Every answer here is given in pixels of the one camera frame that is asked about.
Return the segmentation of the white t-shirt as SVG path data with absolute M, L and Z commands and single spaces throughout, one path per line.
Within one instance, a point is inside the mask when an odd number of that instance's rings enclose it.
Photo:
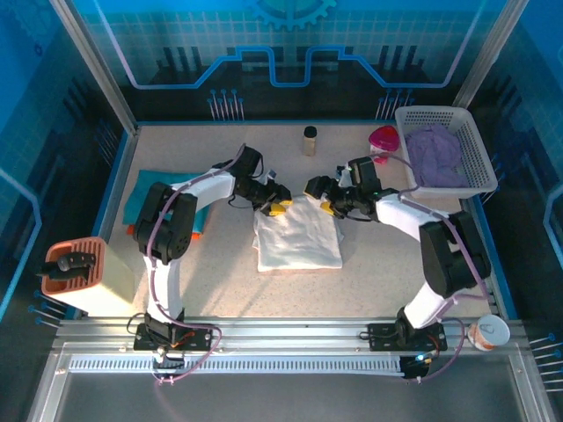
M 261 273 L 281 270 L 340 269 L 343 235 L 335 219 L 308 196 L 293 199 L 283 215 L 254 214 L 252 247 Z

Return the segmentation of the pink lidded plastic cup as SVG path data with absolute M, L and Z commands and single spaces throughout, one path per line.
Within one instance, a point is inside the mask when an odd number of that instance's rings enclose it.
M 386 164 L 387 155 L 395 153 L 400 145 L 398 131 L 394 126 L 381 126 L 369 136 L 369 150 L 376 164 Z

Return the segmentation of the purple t-shirt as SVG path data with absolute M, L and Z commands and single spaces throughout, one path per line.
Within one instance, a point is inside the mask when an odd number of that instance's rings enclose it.
M 462 165 L 461 144 L 441 124 L 418 128 L 405 137 L 406 150 L 416 183 L 429 188 L 466 188 L 467 177 L 457 172 Z

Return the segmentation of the white perforated plastic basket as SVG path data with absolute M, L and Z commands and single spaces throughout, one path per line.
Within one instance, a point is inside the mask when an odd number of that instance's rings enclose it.
M 460 144 L 461 163 L 455 167 L 458 175 L 465 177 L 464 187 L 425 187 L 412 193 L 421 199 L 469 199 L 497 189 L 498 181 L 476 123 L 469 111 L 445 105 L 401 106 L 394 114 L 400 139 L 402 157 L 410 164 L 406 136 L 434 124 L 443 126 Z

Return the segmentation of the teal folded t-shirt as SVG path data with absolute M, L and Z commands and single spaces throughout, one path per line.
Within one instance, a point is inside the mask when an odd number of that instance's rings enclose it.
M 200 176 L 200 173 L 173 173 L 139 170 L 133 191 L 128 196 L 128 200 L 124 206 L 122 223 L 126 227 L 130 224 L 135 225 L 145 197 L 154 183 L 162 182 L 167 185 L 172 185 L 180 182 L 186 182 L 198 176 Z

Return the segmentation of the orange folded t-shirt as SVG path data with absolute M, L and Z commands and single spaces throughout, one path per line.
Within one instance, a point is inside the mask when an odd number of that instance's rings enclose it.
M 127 233 L 128 236 L 132 236 L 134 234 L 134 225 L 133 224 L 130 224 L 130 225 L 127 226 L 126 233 Z M 191 239 L 192 240 L 200 239 L 201 236 L 202 236 L 202 233 L 193 232 L 192 235 L 191 235 Z

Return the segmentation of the orange and cream knife block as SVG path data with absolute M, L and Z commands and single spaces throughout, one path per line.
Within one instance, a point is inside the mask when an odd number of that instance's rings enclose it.
M 53 244 L 44 263 L 56 263 L 64 254 L 81 251 L 96 256 L 92 268 L 70 270 L 69 280 L 41 277 L 41 292 L 80 309 L 90 317 L 125 317 L 133 312 L 135 276 L 109 245 L 98 236 Z

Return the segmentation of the white and orange paper cup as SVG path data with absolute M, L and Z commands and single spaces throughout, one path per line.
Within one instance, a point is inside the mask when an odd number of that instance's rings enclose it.
M 480 351 L 489 352 L 506 345 L 511 337 L 508 324 L 499 316 L 485 315 L 470 325 L 467 338 Z

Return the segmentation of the aluminium rail frame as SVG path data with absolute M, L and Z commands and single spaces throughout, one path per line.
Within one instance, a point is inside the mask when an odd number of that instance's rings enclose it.
M 199 358 L 197 366 L 214 355 L 393 356 L 400 358 L 400 367 L 404 372 L 402 377 L 397 378 L 416 383 L 420 378 L 408 374 L 408 363 L 423 365 L 439 356 L 457 359 L 481 354 L 467 338 L 470 321 L 453 317 L 439 320 L 448 343 L 445 352 L 438 349 L 430 352 L 371 352 L 369 342 L 362 339 L 361 334 L 367 330 L 368 324 L 393 324 L 388 318 L 199 318 L 192 323 L 210 324 L 219 330 L 210 351 L 142 352 L 133 349 L 136 328 L 141 323 L 138 317 L 86 318 L 61 322 L 57 326 L 55 342 L 27 422 L 55 421 L 64 385 L 75 373 L 68 370 L 69 361 L 80 355 L 142 355 L 153 357 L 158 363 L 196 356 Z M 196 373 L 193 368 L 186 372 L 190 371 Z M 155 375 L 160 382 L 173 381 L 180 376 L 141 374 Z

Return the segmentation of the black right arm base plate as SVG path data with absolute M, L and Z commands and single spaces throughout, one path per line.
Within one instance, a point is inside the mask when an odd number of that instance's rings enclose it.
M 442 324 L 431 324 L 414 331 L 399 332 L 396 324 L 368 324 L 361 334 L 371 352 L 445 352 L 448 343 Z

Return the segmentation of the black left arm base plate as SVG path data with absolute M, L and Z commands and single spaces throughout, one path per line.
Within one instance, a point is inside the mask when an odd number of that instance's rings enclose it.
M 211 348 L 212 339 L 213 334 L 209 329 L 179 327 L 156 321 L 137 326 L 133 349 L 154 352 L 163 347 L 167 351 L 207 352 Z

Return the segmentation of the aluminium frame post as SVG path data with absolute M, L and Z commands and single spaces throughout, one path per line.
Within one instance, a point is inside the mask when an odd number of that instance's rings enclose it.
M 134 114 L 72 0 L 48 0 L 124 130 L 136 136 Z
M 507 0 L 452 105 L 467 109 L 497 61 L 530 0 Z

